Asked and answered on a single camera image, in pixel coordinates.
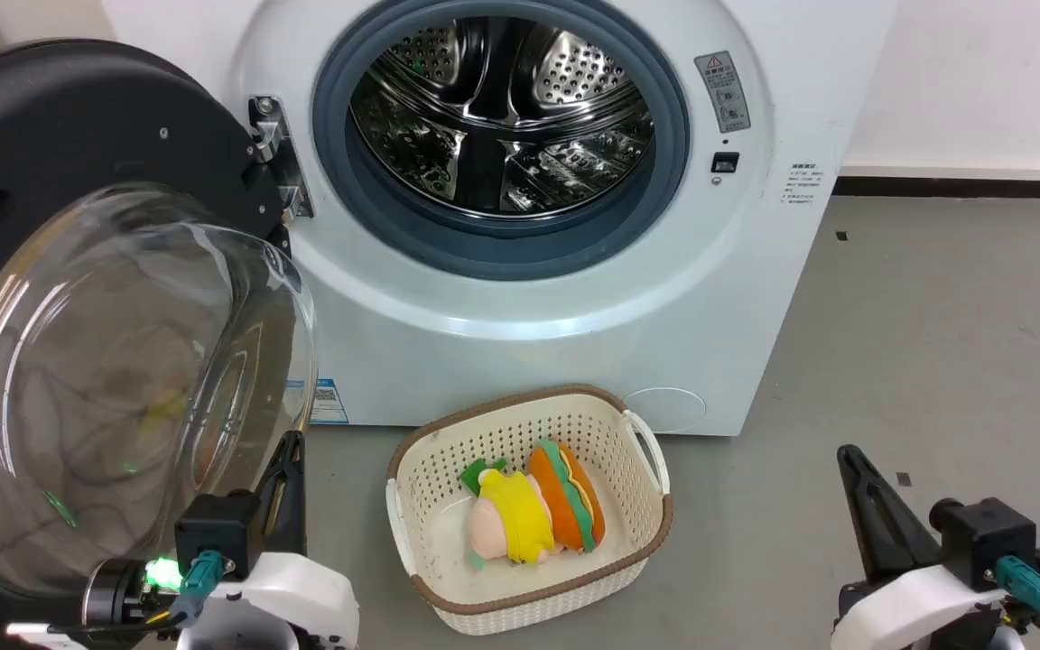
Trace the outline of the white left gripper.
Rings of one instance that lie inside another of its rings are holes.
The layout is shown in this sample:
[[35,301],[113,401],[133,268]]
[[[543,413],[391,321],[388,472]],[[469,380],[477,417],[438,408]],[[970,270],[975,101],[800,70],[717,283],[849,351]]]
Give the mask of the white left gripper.
[[244,580],[223,580],[178,649],[356,649],[360,616],[350,580],[307,554],[304,433],[283,436],[282,467],[255,487],[264,548]]

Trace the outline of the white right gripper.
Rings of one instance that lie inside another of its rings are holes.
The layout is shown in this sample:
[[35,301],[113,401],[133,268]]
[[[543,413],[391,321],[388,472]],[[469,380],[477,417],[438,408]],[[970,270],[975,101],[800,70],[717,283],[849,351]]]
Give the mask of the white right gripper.
[[832,649],[908,647],[977,605],[1006,597],[1003,589],[967,587],[937,565],[940,544],[862,449],[842,445],[837,461],[864,581],[890,583],[843,614],[831,636]]

